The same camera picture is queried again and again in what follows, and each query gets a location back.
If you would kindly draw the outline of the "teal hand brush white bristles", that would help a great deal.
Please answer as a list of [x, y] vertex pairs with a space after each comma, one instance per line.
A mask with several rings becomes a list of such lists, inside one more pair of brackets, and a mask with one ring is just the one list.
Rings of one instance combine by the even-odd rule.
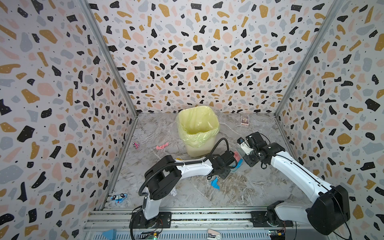
[[242, 157], [248, 156], [252, 151], [253, 149], [250, 148], [246, 142], [242, 142], [241, 144], [238, 145], [238, 153]]

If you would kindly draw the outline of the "cream trash bin yellow bag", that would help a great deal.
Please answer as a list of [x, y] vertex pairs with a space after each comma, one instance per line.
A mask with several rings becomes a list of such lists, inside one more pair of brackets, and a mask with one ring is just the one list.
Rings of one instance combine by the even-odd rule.
[[178, 133], [190, 157], [199, 157], [211, 152], [220, 131], [217, 115], [208, 106], [182, 110], [177, 115]]

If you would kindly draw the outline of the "teal plastic dustpan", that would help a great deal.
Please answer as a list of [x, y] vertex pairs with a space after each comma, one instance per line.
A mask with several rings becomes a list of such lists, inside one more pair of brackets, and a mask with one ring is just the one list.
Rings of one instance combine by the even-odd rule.
[[243, 164], [244, 160], [243, 159], [240, 159], [237, 164], [235, 165], [235, 167], [233, 169], [231, 169], [231, 172], [232, 173], [235, 173]]

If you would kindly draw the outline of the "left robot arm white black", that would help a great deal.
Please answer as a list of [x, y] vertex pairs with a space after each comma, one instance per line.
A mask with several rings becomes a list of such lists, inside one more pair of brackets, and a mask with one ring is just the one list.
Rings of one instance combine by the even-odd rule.
[[163, 157], [145, 173], [145, 181], [138, 190], [139, 196], [144, 197], [144, 218], [150, 221], [158, 217], [162, 199], [180, 180], [195, 176], [225, 179], [237, 165], [235, 153], [228, 150], [199, 160], [180, 161], [171, 155]]

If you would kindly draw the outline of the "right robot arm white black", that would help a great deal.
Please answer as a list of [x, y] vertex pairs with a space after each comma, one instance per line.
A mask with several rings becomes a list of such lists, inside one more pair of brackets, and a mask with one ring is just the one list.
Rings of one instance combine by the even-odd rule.
[[267, 207], [265, 219], [270, 226], [284, 221], [311, 225], [322, 235], [334, 233], [351, 218], [348, 191], [317, 177], [297, 162], [278, 143], [267, 143], [255, 132], [237, 140], [242, 159], [253, 167], [257, 163], [272, 166], [288, 177], [311, 201], [298, 205], [276, 201]]

